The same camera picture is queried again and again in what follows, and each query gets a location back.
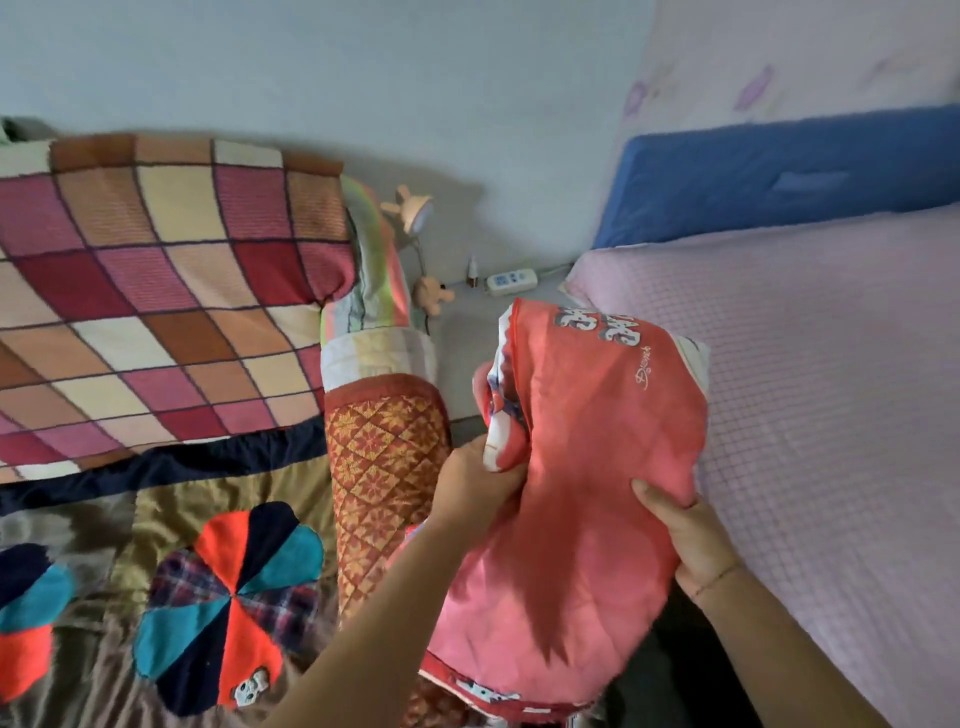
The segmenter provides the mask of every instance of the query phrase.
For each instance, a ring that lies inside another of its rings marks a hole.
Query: power strip
[[[533,268],[520,268],[516,271],[497,273],[487,278],[487,293],[491,296],[512,296],[515,293],[529,291],[540,283],[537,271]]]

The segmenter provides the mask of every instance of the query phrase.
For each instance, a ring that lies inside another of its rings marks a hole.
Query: flower appliqué
[[[0,551],[0,703],[19,697],[46,674],[53,622],[73,598],[70,572],[40,544]]]
[[[320,537],[286,503],[210,519],[156,568],[133,644],[137,672],[177,716],[235,707],[237,695],[249,705],[279,676],[280,649],[300,648],[323,565]]]

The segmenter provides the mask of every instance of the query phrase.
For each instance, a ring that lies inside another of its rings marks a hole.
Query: fabric
[[[332,525],[319,418],[0,488],[0,724],[258,723],[335,629]]]
[[[436,384],[437,354],[430,337],[415,328],[371,328],[327,342],[321,373],[327,389],[387,374]]]
[[[410,291],[396,254],[394,229],[380,214],[372,190],[346,175],[340,181],[360,262],[349,294],[324,306],[322,346],[355,331],[410,326]]]
[[[465,559],[422,673],[489,716],[525,722],[567,719],[620,673],[678,563],[630,481],[693,500],[703,351],[639,319],[511,305],[475,391],[491,426],[485,464],[529,458],[527,481]]]
[[[315,591],[293,591],[319,578],[323,560],[320,538],[286,503],[211,519],[193,550],[157,567],[133,646],[137,671],[178,716],[235,707],[259,670],[269,687],[282,665],[273,642],[299,648],[317,606]]]
[[[0,149],[0,482],[320,413],[342,165],[218,139]]]
[[[711,345],[704,493],[892,725],[960,690],[960,206],[584,255],[566,286]]]
[[[50,665],[52,624],[73,596],[70,572],[39,544],[0,551],[0,703],[32,686]]]
[[[349,619],[383,577],[404,529],[430,512],[450,452],[440,393],[415,376],[355,381],[326,395],[337,523],[340,615]],[[419,679],[403,726],[457,726],[464,704]]]

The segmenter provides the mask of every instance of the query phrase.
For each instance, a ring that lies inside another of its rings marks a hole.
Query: skull appliqué
[[[233,689],[233,699],[237,701],[237,707],[246,708],[248,705],[252,705],[256,698],[269,687],[270,675],[266,669],[261,667],[251,675],[249,680],[244,680]]]

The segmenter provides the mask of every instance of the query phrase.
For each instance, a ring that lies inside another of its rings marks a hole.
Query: bracelet
[[[731,564],[730,566],[726,567],[724,570],[722,570],[720,573],[718,573],[716,576],[714,576],[711,581],[709,581],[707,584],[705,584],[705,585],[702,586],[700,589],[698,589],[696,592],[694,592],[694,593],[693,593],[693,596],[690,598],[690,600],[693,601],[693,602],[696,602],[697,597],[700,596],[703,592],[705,592],[707,589],[710,589],[711,587],[715,587],[715,586],[717,585],[717,583],[718,583],[721,579],[723,579],[725,576],[727,576],[728,574],[731,574],[731,573],[733,573],[734,571],[736,571],[736,570],[738,570],[738,569],[741,569],[741,568],[743,568],[743,562],[742,562],[742,561],[738,561],[738,562],[736,562],[735,564]]]

